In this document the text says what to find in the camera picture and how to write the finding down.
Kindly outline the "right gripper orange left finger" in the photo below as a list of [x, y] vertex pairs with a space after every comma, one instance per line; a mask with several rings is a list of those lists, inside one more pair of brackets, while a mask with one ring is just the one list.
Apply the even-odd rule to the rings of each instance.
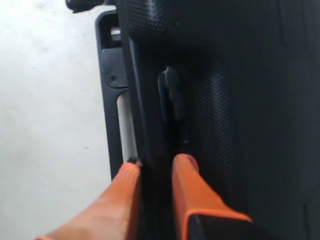
[[140, 164], [124, 163], [107, 189], [73, 219], [38, 240], [135, 240], [141, 203]]

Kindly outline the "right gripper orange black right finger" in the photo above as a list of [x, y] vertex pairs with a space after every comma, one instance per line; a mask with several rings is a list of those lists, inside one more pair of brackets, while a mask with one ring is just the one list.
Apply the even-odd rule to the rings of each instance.
[[197, 161], [178, 154], [172, 166], [178, 240], [273, 240], [275, 237], [227, 206], [199, 174]]

